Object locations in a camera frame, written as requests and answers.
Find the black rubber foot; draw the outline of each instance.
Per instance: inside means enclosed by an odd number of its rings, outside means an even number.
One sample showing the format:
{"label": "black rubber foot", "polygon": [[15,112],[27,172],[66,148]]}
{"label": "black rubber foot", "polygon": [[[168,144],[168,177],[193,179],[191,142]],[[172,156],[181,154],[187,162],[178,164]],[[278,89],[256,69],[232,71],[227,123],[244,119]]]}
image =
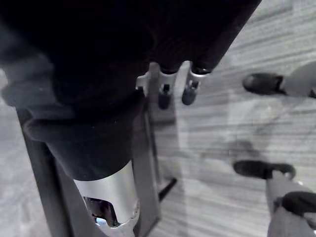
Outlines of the black rubber foot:
{"label": "black rubber foot", "polygon": [[280,90],[283,76],[270,73],[257,73],[247,76],[242,85],[245,90],[259,95],[284,94]]}
{"label": "black rubber foot", "polygon": [[197,92],[192,89],[185,89],[182,94],[182,103],[185,105],[191,105],[197,97]]}
{"label": "black rubber foot", "polygon": [[171,102],[171,95],[159,94],[158,96],[158,106],[162,110],[168,109]]}
{"label": "black rubber foot", "polygon": [[241,160],[235,162],[233,167],[237,174],[259,179],[271,179],[273,170],[278,170],[283,174],[288,175],[290,180],[296,175],[295,168],[286,163],[268,163],[263,161]]}

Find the wood grain floor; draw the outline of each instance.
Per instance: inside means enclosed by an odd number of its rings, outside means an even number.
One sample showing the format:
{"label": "wood grain floor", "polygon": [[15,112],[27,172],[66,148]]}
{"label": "wood grain floor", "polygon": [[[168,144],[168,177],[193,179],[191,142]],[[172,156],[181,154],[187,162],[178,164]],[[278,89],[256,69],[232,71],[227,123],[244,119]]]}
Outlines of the wood grain floor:
{"label": "wood grain floor", "polygon": [[246,93],[253,72],[289,74],[316,60],[316,1],[263,0],[192,106],[181,104],[188,64],[176,84],[176,122],[155,110],[163,169],[180,180],[150,237],[266,237],[264,182],[237,176],[232,162],[288,162],[316,191],[316,101]]}

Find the black shoe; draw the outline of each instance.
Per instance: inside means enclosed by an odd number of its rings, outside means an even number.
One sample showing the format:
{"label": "black shoe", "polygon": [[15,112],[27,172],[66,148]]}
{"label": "black shoe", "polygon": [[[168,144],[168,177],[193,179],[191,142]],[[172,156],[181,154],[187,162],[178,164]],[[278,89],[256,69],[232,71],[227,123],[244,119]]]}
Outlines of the black shoe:
{"label": "black shoe", "polygon": [[252,93],[259,95],[285,94],[280,89],[283,76],[270,73],[250,74],[242,81],[243,87]]}
{"label": "black shoe", "polygon": [[286,163],[269,163],[258,160],[240,160],[234,163],[233,168],[237,174],[259,179],[271,179],[273,170],[280,171],[290,180],[296,175],[295,168]]}

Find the metal clamp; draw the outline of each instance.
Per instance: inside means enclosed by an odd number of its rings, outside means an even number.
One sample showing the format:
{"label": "metal clamp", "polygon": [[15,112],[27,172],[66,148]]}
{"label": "metal clamp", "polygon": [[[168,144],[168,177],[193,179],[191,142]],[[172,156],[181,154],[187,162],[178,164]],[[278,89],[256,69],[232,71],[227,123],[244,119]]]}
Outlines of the metal clamp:
{"label": "metal clamp", "polygon": [[142,89],[145,96],[148,94],[148,84],[151,77],[151,73],[148,71],[144,75],[141,75],[137,78],[136,81],[136,90]]}
{"label": "metal clamp", "polygon": [[96,225],[109,237],[135,237],[133,229],[138,222],[139,214],[140,204],[138,202],[135,208],[134,217],[129,219],[127,222],[115,227],[110,227],[105,219],[96,218]]}

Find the pant leg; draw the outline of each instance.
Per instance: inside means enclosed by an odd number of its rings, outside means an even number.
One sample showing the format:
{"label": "pant leg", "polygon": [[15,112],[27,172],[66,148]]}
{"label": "pant leg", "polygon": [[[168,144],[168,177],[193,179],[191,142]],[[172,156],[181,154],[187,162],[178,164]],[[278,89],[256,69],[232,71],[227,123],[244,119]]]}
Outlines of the pant leg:
{"label": "pant leg", "polygon": [[316,61],[299,67],[285,76],[280,87],[290,96],[309,96],[313,88],[316,88]]}

